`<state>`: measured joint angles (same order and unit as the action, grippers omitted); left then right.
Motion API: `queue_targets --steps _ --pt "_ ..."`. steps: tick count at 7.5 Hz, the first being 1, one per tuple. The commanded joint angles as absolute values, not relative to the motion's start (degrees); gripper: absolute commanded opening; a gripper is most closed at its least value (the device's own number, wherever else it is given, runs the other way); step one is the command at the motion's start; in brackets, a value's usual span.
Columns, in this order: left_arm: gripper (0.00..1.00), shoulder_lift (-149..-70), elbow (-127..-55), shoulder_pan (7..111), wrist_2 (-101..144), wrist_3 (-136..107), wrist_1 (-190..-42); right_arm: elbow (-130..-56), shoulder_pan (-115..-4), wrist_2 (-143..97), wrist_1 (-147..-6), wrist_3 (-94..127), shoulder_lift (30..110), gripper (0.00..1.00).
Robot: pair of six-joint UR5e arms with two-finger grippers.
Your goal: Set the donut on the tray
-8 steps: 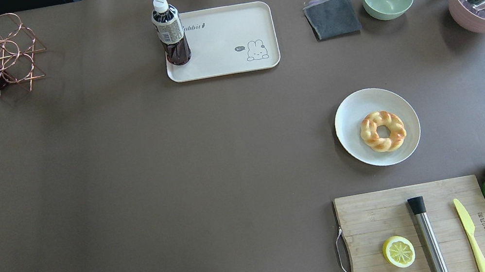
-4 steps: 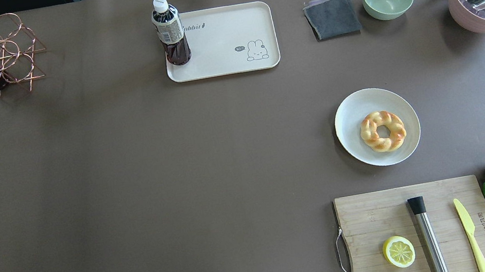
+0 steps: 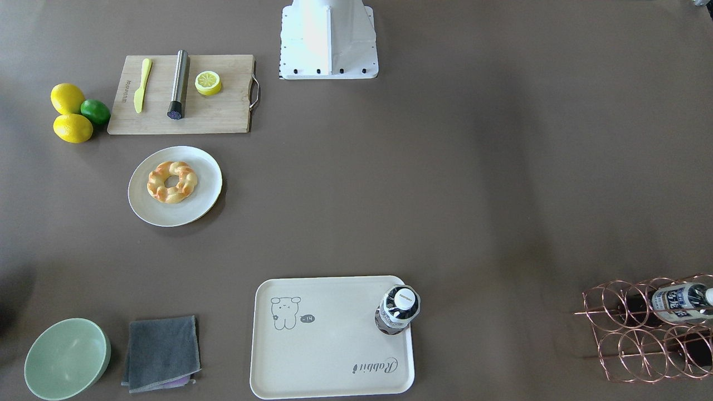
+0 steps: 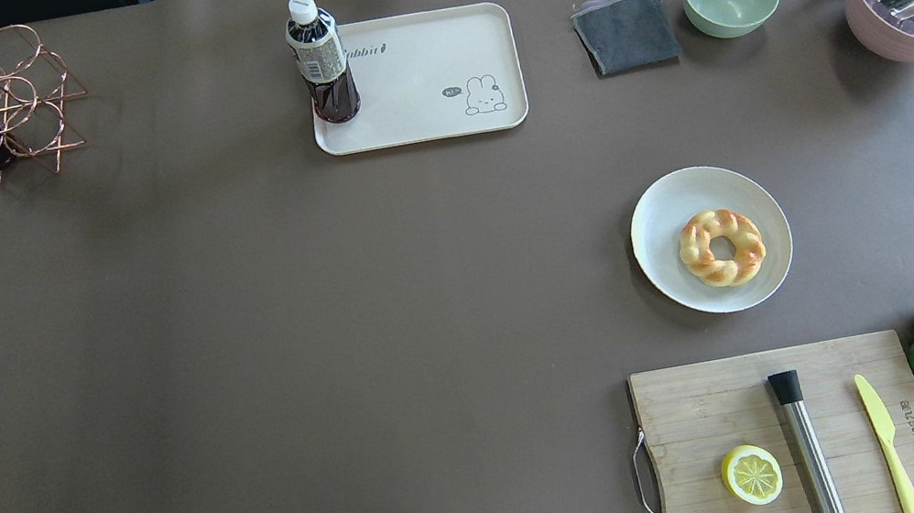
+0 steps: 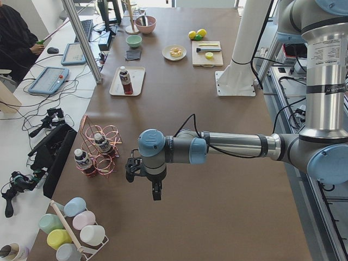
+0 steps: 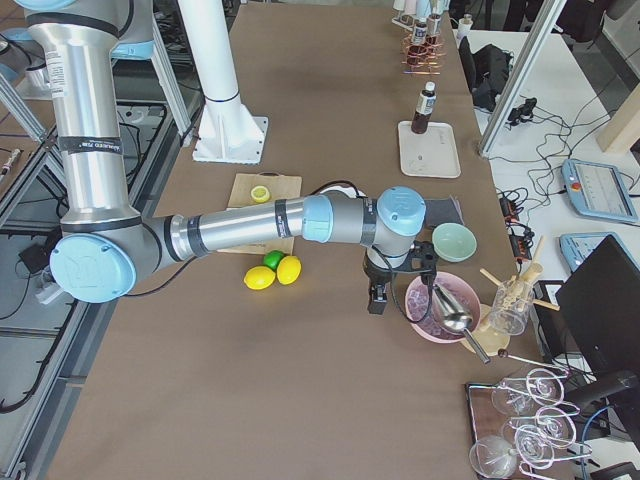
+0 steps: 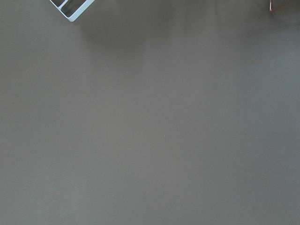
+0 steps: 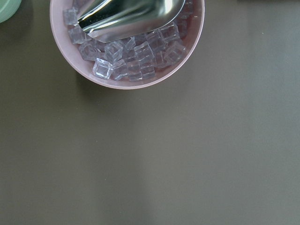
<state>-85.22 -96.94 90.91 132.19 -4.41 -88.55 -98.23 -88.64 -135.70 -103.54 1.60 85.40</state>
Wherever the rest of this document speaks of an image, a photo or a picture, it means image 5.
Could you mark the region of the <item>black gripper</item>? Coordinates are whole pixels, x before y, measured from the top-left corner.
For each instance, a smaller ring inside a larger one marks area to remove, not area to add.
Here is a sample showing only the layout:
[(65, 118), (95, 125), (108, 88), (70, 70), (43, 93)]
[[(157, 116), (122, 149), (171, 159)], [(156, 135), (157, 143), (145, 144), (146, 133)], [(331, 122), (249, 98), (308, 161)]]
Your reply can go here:
[(164, 178), (164, 172), (156, 175), (147, 174), (147, 179), (152, 183), (152, 196), (154, 201), (161, 200), (162, 180)]

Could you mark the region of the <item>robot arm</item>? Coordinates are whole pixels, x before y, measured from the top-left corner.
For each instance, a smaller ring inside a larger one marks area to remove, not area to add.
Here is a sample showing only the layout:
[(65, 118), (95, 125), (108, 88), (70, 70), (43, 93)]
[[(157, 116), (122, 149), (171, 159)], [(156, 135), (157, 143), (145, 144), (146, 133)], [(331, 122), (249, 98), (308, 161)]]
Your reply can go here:
[(202, 164), (210, 151), (238, 158), (269, 157), (326, 184), (347, 181), (343, 128), (347, 71), (347, 1), (281, 1), (279, 36), (307, 43), (306, 123), (298, 134), (243, 135), (156, 129), (138, 138), (139, 157), (128, 159), (126, 178), (146, 177), (161, 198), (168, 163)]

